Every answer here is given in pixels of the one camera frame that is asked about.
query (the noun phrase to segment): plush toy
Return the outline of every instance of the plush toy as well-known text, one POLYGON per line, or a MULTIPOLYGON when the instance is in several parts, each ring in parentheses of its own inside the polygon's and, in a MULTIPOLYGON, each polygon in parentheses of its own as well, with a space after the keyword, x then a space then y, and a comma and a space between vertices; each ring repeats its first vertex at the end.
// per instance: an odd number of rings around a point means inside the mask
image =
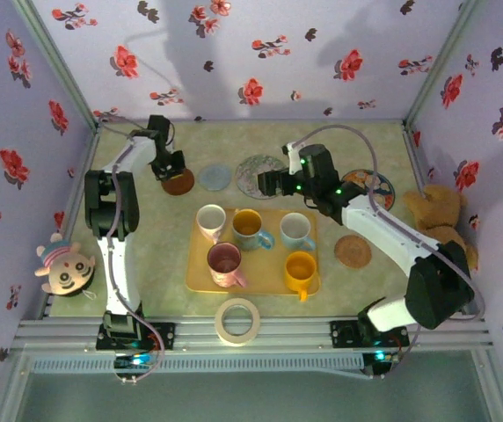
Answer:
POLYGON ((454 240, 465 251, 469 269, 477 268, 477 250, 467 244, 455 230, 461 208, 467 205, 467 200, 461 193, 446 186, 427 185, 424 187, 424 196, 410 191, 402 199, 416 219, 417 231, 442 244, 454 240))
POLYGON ((43 267, 36 270, 34 275, 48 276, 48 283, 42 285, 42 290, 53 295, 66 296, 87 293, 85 289, 93 280, 95 257, 88 259, 81 255, 80 247, 79 243, 71 244, 64 240, 60 233, 54 233, 46 248, 37 248, 37 255, 42 260, 43 267))

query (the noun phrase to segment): blue mug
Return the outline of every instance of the blue mug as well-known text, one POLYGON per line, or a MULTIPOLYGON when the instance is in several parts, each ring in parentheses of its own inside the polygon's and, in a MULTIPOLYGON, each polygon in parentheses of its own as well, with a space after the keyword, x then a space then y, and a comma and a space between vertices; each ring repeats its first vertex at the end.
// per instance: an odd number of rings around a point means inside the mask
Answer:
POLYGON ((291 251, 314 251, 316 243, 308 237, 309 219, 299 213, 289 213, 281 219, 281 240, 291 251))
POLYGON ((253 251, 259 247, 271 250, 275 238, 261 229, 261 216, 252 209, 236 211, 232 220, 232 233, 236 244, 242 251, 253 251))

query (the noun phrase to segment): glass panel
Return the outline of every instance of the glass panel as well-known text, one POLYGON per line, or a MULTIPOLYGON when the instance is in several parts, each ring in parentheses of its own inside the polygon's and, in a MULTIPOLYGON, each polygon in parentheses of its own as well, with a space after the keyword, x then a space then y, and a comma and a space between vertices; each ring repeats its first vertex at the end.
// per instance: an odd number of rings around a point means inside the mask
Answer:
POLYGON ((413 353, 384 381, 321 373, 31 374, 23 422, 490 420, 470 353, 413 353))

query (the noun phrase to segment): wooden tray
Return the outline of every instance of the wooden tray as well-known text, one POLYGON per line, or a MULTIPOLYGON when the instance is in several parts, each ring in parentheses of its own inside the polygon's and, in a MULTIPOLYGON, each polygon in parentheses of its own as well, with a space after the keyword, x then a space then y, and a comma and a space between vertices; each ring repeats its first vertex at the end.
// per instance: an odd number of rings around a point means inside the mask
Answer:
MULTIPOLYGON (((220 238, 221 242, 234 243, 232 235, 232 217, 234 208, 225 208, 226 225, 220 238)), ((242 288, 234 286, 224 288, 216 285, 208 270, 207 254, 213 246, 212 241, 206 239, 199 231, 199 226, 193 219, 193 230, 191 232, 191 243, 189 244, 189 262, 187 265, 186 284, 189 289, 195 292, 205 293, 239 293, 256 295, 297 295, 285 286, 284 268, 285 259, 292 253, 281 241, 279 224, 281 218, 288 213, 294 212, 284 209, 261 209, 256 210, 263 220, 263 228, 275 238, 275 246, 270 251, 259 248, 255 251, 242 251, 241 268, 244 272, 248 286, 242 288)), ((310 211, 296 211, 305 215, 311 224, 310 237, 317 243, 316 216, 310 211)), ((318 262, 317 250, 308 252, 318 262)), ((309 295, 314 295, 320 289, 319 271, 314 276, 312 284, 308 289, 309 295)))

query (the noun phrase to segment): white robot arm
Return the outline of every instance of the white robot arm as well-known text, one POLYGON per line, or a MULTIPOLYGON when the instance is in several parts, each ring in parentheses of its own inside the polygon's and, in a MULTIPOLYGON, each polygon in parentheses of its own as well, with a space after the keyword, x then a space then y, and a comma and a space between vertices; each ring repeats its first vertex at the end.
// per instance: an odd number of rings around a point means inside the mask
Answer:
POLYGON ((135 176, 148 164, 156 179, 160 181, 183 173, 185 170, 183 152, 174 151, 173 138, 168 141, 170 125, 171 123, 163 116, 150 116, 148 129, 132 131, 128 137, 128 144, 110 164, 101 170, 92 170, 85 174, 85 221, 97 238, 103 256, 107 285, 103 326, 106 335, 111 339, 126 341, 142 338, 141 326, 129 315, 113 288, 107 264, 110 246, 106 236, 112 228, 119 200, 118 197, 113 197, 117 191, 112 180, 113 168, 116 169, 120 189, 119 225, 111 235, 113 278, 127 306, 141 316, 142 302, 136 288, 132 252, 140 217, 135 176))
POLYGON ((377 204, 373 206, 364 188, 340 181, 330 152, 323 145, 308 145, 303 139, 285 145, 283 153, 288 155, 287 169, 258 175, 264 195, 301 194, 304 202, 311 200, 322 215, 367 238, 408 277, 405 294, 383 297, 360 312, 360 331, 368 342, 380 333, 408 324, 432 330, 473 300, 473 289, 451 268, 454 265, 469 275, 464 251, 458 244, 440 244, 377 204), (436 252, 447 257, 451 265, 438 259, 436 252))

